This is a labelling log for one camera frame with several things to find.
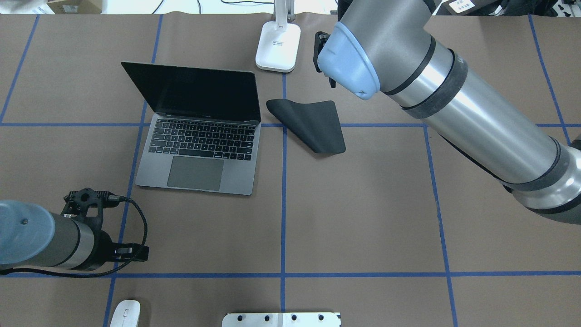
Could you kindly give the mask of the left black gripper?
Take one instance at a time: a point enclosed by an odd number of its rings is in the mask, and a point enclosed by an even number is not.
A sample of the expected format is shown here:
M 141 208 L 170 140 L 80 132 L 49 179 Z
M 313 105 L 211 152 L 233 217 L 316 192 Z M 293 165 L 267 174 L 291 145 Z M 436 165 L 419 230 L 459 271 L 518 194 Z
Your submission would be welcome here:
M 95 191 L 84 188 L 70 191 L 64 197 L 62 215 L 70 218 L 79 229 L 79 242 L 75 253 L 67 259 L 68 264 L 104 264 L 106 262 L 145 262 L 149 247 L 145 245 L 148 225 L 145 215 L 132 198 L 116 195 L 110 191 Z M 144 224 L 143 240 L 137 243 L 115 243 L 102 230 L 103 210 L 114 208 L 122 202 L 131 203 L 138 211 Z

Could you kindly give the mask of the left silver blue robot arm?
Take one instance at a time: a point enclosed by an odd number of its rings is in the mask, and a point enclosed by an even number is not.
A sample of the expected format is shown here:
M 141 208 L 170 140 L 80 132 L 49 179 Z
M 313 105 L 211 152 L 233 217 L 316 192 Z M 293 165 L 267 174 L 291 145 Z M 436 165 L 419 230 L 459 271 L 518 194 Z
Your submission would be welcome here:
M 116 273 L 132 262 L 145 262 L 148 226 L 140 243 L 115 243 L 103 231 L 103 210 L 133 199 L 110 191 L 84 188 L 64 197 L 64 209 L 52 213 L 35 203 L 3 199 L 0 203 L 1 274 L 37 273 L 52 277 L 96 278 Z M 96 273 L 104 263 L 118 268 Z

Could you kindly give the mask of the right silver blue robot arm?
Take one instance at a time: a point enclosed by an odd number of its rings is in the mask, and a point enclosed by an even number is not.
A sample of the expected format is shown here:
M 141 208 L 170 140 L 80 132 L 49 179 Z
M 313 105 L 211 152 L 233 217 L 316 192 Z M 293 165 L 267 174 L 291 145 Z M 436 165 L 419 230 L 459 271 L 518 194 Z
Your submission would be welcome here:
M 581 222 L 581 152 L 548 136 L 425 30 L 433 0 L 343 0 L 317 67 L 359 99 L 390 97 L 530 211 Z

